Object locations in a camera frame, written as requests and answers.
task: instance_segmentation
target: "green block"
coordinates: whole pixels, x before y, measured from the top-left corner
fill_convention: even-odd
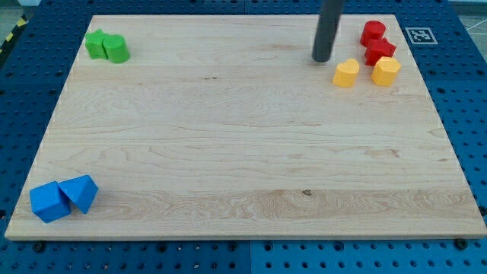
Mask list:
[[[86,33],[86,42],[84,43],[90,57],[92,59],[107,59],[107,53],[103,48],[103,41],[109,37],[108,33],[104,33],[102,30],[97,30],[93,33]]]
[[[130,58],[129,49],[121,35],[110,35],[103,41],[103,47],[111,62],[122,63]]]

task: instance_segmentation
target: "black pole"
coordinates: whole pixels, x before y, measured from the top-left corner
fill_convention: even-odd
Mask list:
[[[317,35],[314,37],[313,59],[317,62],[329,60],[336,28],[340,21],[345,0],[323,0],[321,3],[320,19],[318,19]]]

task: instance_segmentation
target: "blue block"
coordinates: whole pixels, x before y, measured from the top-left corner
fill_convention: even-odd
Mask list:
[[[45,223],[71,214],[69,200],[58,188],[57,182],[30,190],[32,212]]]
[[[88,213],[98,191],[89,175],[61,182],[59,188],[84,214]]]

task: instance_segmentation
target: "wooden board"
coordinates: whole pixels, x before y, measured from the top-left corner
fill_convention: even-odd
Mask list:
[[[364,23],[387,26],[402,63],[379,88]],[[459,169],[392,15],[343,16],[332,59],[311,60],[317,17],[95,16],[131,59],[82,45],[10,221],[12,240],[483,237]],[[90,174],[87,215],[44,224],[29,190]]]

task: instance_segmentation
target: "perforated metal surface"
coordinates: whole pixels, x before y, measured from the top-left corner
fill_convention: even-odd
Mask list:
[[[463,242],[453,241],[39,244],[3,238],[93,14],[315,14],[319,5],[320,0],[43,1],[0,71],[0,273],[487,272],[486,239],[467,241],[461,250]],[[452,9],[442,0],[353,0],[345,13],[395,14],[404,33],[406,27],[431,29],[438,45],[406,40],[474,196],[487,206],[487,65]]]

